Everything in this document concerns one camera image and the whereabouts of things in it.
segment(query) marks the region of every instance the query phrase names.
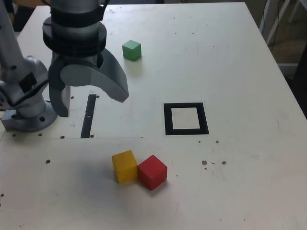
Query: white table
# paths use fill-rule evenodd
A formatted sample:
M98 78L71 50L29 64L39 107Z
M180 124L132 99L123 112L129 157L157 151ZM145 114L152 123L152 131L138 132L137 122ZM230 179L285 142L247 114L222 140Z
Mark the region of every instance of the white table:
M18 38L47 67L48 16L37 7ZM69 118L16 137L2 128L0 229L306 229L307 121L246 5L114 5L104 24L130 97L74 88ZM137 62L122 57L130 39L142 44ZM90 93L94 138L80 139ZM210 134L165 136L169 102L203 102ZM167 183L118 185L111 156L129 149L164 162Z

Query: black frame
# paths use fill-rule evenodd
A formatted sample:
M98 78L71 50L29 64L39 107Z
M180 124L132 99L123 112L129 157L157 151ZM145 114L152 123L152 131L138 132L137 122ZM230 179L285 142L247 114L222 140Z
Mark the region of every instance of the black frame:
M172 108L196 108L200 128L174 129ZM203 103L164 103L165 135L202 135L209 134Z

